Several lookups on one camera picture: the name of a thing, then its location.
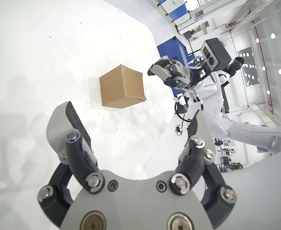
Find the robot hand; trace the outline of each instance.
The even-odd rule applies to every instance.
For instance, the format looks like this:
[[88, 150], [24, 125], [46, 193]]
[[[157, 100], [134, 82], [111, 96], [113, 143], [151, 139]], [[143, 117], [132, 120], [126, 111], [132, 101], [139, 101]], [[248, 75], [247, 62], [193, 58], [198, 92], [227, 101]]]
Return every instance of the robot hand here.
[[[230, 214], [237, 196], [213, 163], [210, 143], [197, 138], [198, 125], [208, 132], [200, 114], [188, 127], [189, 139], [176, 170], [135, 181], [98, 169], [90, 137], [71, 102], [61, 104], [47, 127], [48, 141], [60, 154], [61, 163], [38, 192], [43, 212], [61, 230], [216, 229]], [[67, 189], [72, 175], [83, 187], [74, 201]], [[200, 202], [192, 187], [201, 176], [208, 189]]]
[[207, 78], [213, 71], [223, 70], [231, 61], [218, 38], [205, 41], [201, 53], [205, 59], [202, 67], [185, 67], [178, 60], [163, 56], [148, 70], [148, 75], [157, 75], [165, 85], [177, 90], [189, 90]]

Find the black cable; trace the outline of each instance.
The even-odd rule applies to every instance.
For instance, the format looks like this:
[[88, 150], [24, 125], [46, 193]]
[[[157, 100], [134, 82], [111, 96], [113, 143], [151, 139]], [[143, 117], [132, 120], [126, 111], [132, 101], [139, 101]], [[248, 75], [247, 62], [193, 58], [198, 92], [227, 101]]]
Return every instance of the black cable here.
[[[197, 99], [198, 102], [200, 102], [199, 97], [196, 97], [196, 99]], [[204, 106], [203, 106], [203, 104], [201, 104], [201, 110], [203, 110], [203, 109], [204, 109]]]
[[[185, 113], [184, 113], [184, 115], [183, 115], [183, 118], [185, 118]], [[183, 128], [183, 123], [184, 123], [184, 120], [182, 120], [182, 128]]]
[[187, 119], [184, 119], [183, 117], [180, 116], [180, 114], [178, 112], [178, 103], [177, 102], [174, 104], [174, 111], [175, 111], [176, 115], [179, 118], [181, 118], [183, 121], [188, 122], [188, 123], [190, 123], [192, 121], [191, 119], [187, 120]]

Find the cardboard box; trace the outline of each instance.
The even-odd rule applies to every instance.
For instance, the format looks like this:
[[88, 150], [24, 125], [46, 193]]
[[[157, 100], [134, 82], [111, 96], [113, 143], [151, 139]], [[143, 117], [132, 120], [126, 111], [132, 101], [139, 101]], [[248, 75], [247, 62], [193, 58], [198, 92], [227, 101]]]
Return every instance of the cardboard box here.
[[100, 77], [102, 105], [125, 108], [145, 102], [143, 74], [120, 65]]

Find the red pipe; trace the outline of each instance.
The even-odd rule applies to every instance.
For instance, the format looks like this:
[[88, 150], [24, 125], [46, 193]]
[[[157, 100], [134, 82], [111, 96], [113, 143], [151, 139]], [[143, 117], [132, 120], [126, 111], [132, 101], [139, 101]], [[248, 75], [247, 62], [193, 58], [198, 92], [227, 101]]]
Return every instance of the red pipe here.
[[227, 26], [227, 24], [222, 24], [222, 25], [220, 25], [220, 26], [217, 26], [216, 28], [214, 28], [213, 30], [215, 30], [215, 29], [217, 29], [217, 28], [219, 28], [219, 27], [221, 27], [221, 26], [223, 26], [223, 25], [225, 25], [227, 28], [230, 28], [230, 27], [232, 27], [232, 26], [234, 26], [234, 25], [236, 25], [236, 24], [239, 24], [240, 22], [237, 22], [237, 23], [235, 23], [235, 24], [230, 24], [229, 26]]

